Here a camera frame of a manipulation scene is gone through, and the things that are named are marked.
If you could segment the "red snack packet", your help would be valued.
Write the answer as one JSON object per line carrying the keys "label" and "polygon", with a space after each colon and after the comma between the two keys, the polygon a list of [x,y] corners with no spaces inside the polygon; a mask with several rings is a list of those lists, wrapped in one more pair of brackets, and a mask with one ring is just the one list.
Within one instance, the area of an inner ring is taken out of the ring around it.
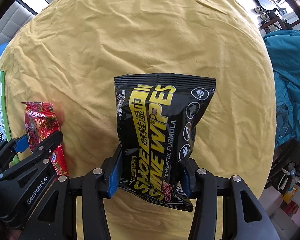
{"label": "red snack packet", "polygon": [[[61,130],[61,125],[49,102],[23,102],[25,108],[25,129],[31,152],[44,139],[55,131]],[[61,143],[50,154],[50,160],[58,176],[69,176],[68,167],[65,161],[63,144]]]}

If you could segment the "black shoe wipes packet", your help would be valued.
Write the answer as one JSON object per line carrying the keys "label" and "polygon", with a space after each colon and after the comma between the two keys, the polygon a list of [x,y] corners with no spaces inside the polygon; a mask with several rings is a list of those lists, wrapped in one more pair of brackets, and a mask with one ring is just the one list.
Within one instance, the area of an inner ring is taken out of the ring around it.
{"label": "black shoe wipes packet", "polygon": [[115,77],[114,86],[117,134],[124,153],[119,187],[153,204],[192,211],[179,181],[216,80],[131,74]]}

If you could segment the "yellow tablecloth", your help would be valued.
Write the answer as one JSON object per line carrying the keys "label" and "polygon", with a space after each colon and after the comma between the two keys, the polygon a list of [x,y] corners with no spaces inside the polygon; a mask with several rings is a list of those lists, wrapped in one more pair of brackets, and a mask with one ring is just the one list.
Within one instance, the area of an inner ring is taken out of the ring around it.
{"label": "yellow tablecloth", "polygon": [[13,136],[25,102],[50,102],[61,120],[71,177],[115,152],[115,77],[165,96],[163,78],[216,81],[196,126],[192,158],[212,174],[239,175],[259,197],[275,146],[271,61],[258,28],[236,0],[54,0],[25,24],[0,57]]}

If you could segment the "white padded chair left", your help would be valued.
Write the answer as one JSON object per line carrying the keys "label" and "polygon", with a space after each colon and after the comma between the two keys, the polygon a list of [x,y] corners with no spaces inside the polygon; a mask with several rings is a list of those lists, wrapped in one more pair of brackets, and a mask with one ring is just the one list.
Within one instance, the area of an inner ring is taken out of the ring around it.
{"label": "white padded chair left", "polygon": [[0,45],[10,42],[20,28],[34,18],[34,14],[16,0],[0,20]]}

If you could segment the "teal cloth covered chair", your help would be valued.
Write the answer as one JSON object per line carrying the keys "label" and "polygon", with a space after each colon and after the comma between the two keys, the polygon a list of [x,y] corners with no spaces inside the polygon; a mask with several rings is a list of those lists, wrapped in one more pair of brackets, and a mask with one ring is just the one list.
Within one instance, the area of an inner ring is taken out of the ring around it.
{"label": "teal cloth covered chair", "polygon": [[263,40],[274,72],[278,147],[300,141],[300,31],[277,30]]}

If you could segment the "dark wooden chair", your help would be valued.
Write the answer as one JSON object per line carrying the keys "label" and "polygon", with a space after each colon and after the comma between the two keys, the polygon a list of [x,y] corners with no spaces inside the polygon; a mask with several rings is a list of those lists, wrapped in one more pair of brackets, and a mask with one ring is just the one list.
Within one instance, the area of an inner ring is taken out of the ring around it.
{"label": "dark wooden chair", "polygon": [[260,15],[260,18],[262,20],[260,26],[261,30],[265,30],[271,25],[280,30],[292,30],[294,26],[300,23],[300,20],[297,20],[290,24],[285,18],[282,19],[279,17],[273,10],[266,10]]}

